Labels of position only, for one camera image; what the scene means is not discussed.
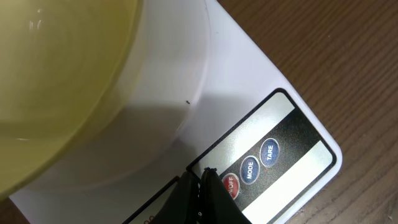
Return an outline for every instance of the white digital scale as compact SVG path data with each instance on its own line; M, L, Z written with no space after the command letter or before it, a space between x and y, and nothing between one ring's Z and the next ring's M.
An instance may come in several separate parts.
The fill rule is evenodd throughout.
M336 175L342 155L334 139L228 13L215 0L205 3L206 82L180 136L149 165L112 184L11 195L31 224L122 223L156 194L141 213L149 223L176 176L188 169L200 177L206 167L217 168L250 222L284 223Z

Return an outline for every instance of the round white weighing plate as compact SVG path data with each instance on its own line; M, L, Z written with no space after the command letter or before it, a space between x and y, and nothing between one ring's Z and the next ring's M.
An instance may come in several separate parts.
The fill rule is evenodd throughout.
M139 35L147 55L140 55L141 77L127 106L28 188L82 190L108 184L143 168L175 139L205 80L210 51L205 1L145 1Z

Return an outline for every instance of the on/off button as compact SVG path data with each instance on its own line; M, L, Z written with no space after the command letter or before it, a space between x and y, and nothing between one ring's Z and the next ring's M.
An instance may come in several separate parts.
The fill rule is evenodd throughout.
M238 176L233 173L229 173L223 177L222 181L225 189L228 191L232 199L235 200L239 194L240 188Z

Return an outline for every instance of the tare button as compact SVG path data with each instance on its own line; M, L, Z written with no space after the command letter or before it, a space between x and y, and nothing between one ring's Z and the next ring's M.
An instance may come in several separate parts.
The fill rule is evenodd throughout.
M245 184L253 184L260 174L260 163L254 156L247 156L241 164L241 179Z
M266 139L260 149L260 159L262 165L266 167L272 167L278 160L279 157L279 144L275 139Z
M235 200L239 194L240 189L238 176L233 173L229 173L223 177L222 181L225 189L228 191L232 199Z

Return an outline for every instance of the white plastic surface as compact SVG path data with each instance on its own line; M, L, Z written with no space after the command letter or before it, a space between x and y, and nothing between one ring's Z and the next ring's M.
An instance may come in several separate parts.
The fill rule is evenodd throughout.
M210 51L206 4L144 3L138 37L123 70L135 69L144 57L128 105L99 136L68 152L28 188L82 190L122 179L158 158L195 109Z
M279 219L286 222L339 170L341 151L272 62L215 0L208 78L198 109L180 140L140 172L106 187L67 194L20 190L11 199L32 223L121 223L275 88L284 88L337 156L336 165Z

